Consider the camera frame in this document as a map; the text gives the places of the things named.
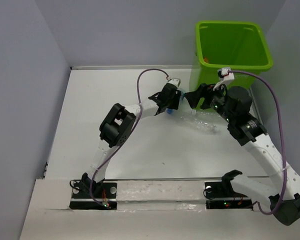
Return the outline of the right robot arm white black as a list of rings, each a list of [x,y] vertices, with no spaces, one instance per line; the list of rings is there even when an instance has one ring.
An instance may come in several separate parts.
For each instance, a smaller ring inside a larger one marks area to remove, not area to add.
[[[189,106],[195,108],[203,99],[202,110],[215,110],[226,122],[230,135],[250,153],[270,178],[273,186],[257,182],[232,170],[222,177],[220,190],[225,196],[243,194],[269,208],[283,225],[290,226],[300,218],[300,176],[283,160],[270,135],[260,121],[250,114],[253,103],[248,91],[240,86],[215,89],[201,84],[185,93]]]

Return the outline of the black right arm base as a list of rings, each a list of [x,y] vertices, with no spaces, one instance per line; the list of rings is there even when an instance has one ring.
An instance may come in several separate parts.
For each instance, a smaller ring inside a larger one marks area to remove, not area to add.
[[[253,209],[252,200],[242,193],[235,192],[231,181],[242,175],[239,170],[225,173],[221,180],[204,183],[203,196],[208,210]]]

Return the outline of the blue cap water bottle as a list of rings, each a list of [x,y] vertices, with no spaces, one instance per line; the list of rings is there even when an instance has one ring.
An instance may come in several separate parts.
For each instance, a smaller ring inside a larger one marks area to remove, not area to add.
[[[166,113],[171,115],[174,111],[177,111],[180,108],[181,102],[185,98],[185,92],[182,90],[177,90],[173,96],[171,102],[166,108]]]

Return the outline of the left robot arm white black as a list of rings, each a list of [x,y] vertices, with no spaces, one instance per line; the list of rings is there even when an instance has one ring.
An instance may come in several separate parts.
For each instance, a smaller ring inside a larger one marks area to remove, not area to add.
[[[128,140],[138,120],[179,107],[180,83],[180,79],[172,78],[160,92],[139,104],[123,106],[116,103],[112,106],[99,127],[100,141],[95,157],[89,170],[81,177],[83,191],[87,196],[94,198],[100,194],[110,158]]]

